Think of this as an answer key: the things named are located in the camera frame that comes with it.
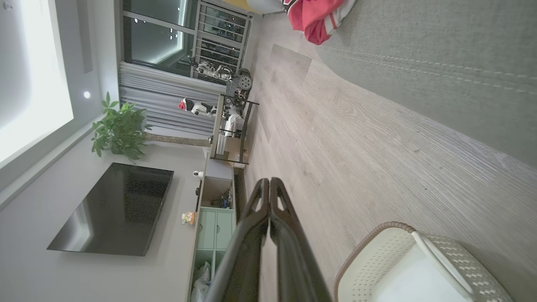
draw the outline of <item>tv stand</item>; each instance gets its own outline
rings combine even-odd
[[[207,156],[204,177],[201,179],[201,189],[196,212],[198,216],[194,224],[196,238],[190,258],[188,290],[185,302],[190,302],[192,286],[195,282],[193,274],[196,269],[203,267],[205,262],[211,265],[211,279],[215,276],[229,241],[237,224],[235,171],[227,162],[211,159]],[[211,203],[230,190],[228,201],[230,208],[221,208],[220,204]]]

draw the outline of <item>black tv screen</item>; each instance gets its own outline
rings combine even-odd
[[[47,249],[145,256],[173,171],[113,163]]]

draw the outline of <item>plastic bag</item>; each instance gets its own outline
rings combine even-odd
[[[194,289],[190,295],[190,302],[203,302],[209,292],[211,283],[211,265],[205,262],[205,265],[194,272],[194,277],[198,277],[194,282]]]

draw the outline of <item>window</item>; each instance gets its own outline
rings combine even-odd
[[[202,0],[124,0],[124,61],[226,85],[190,66],[241,67],[249,17]]]
[[[194,35],[150,22],[123,17],[125,61],[190,76]]]

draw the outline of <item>laminate flooring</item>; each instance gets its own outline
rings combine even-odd
[[[515,301],[537,301],[537,170],[336,76],[284,14],[265,16],[250,99],[248,196],[280,177],[328,287],[375,226],[466,247]],[[277,301],[276,248],[260,296]]]

